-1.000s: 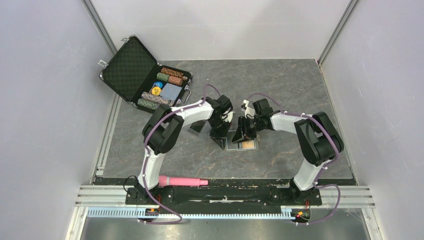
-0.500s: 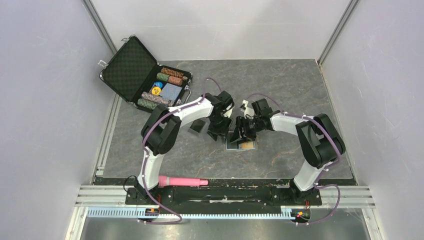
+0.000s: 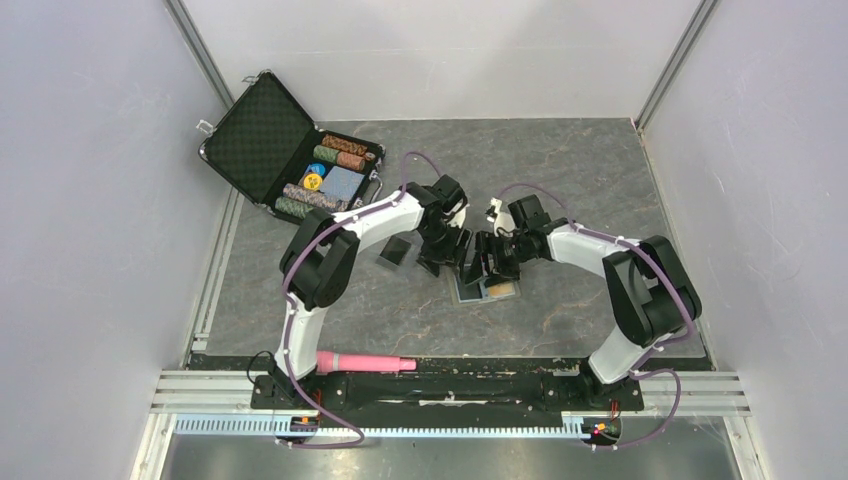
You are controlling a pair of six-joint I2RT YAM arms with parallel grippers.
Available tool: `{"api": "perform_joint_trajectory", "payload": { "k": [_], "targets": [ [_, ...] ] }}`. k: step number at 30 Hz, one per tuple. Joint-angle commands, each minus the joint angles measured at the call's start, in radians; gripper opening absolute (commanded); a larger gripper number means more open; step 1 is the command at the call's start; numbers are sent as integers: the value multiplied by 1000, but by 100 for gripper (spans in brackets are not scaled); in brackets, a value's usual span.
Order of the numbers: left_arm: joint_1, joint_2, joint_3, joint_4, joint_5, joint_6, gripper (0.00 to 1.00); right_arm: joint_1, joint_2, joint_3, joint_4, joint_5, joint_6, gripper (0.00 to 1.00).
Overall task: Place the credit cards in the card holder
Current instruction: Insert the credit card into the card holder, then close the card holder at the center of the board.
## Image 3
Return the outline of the beige card holder wallet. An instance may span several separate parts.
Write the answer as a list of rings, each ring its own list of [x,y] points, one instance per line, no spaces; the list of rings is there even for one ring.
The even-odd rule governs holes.
[[[449,291],[451,293],[451,299],[454,305],[459,306],[470,306],[470,305],[478,305],[478,304],[486,304],[495,301],[507,300],[518,298],[520,296],[520,289],[517,282],[506,282],[506,283],[515,283],[517,285],[518,294],[513,297],[495,299],[491,298],[487,293],[487,288],[491,287],[486,284],[488,278],[486,277],[484,280],[480,281],[474,285],[464,285],[460,279],[461,270],[456,269],[451,273],[451,277],[449,280]]]

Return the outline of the pink cylindrical marker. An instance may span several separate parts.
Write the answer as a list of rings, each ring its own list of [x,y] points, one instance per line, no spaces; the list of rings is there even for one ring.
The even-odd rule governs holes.
[[[317,370],[320,373],[400,373],[415,371],[416,368],[417,362],[412,358],[386,355],[342,354],[330,351],[317,352]]]

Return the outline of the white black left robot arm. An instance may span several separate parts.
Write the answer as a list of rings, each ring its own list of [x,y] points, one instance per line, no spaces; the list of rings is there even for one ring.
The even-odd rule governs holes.
[[[448,175],[434,184],[410,182],[364,207],[330,214],[310,211],[280,261],[287,302],[284,333],[275,361],[284,372],[275,392],[290,407],[314,394],[318,340],[327,311],[346,291],[358,254],[392,236],[417,233],[417,262],[431,275],[460,269],[472,237],[464,228],[467,196]]]

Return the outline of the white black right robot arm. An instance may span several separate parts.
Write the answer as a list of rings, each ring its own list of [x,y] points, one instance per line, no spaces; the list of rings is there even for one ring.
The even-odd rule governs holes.
[[[535,195],[508,206],[494,198],[486,215],[493,229],[476,233],[471,262],[461,271],[465,284],[517,281],[522,264],[539,259],[605,280],[615,325],[581,366],[577,392],[585,405],[606,406],[617,383],[635,377],[652,352],[694,334],[702,303],[666,237],[628,239],[552,219]]]

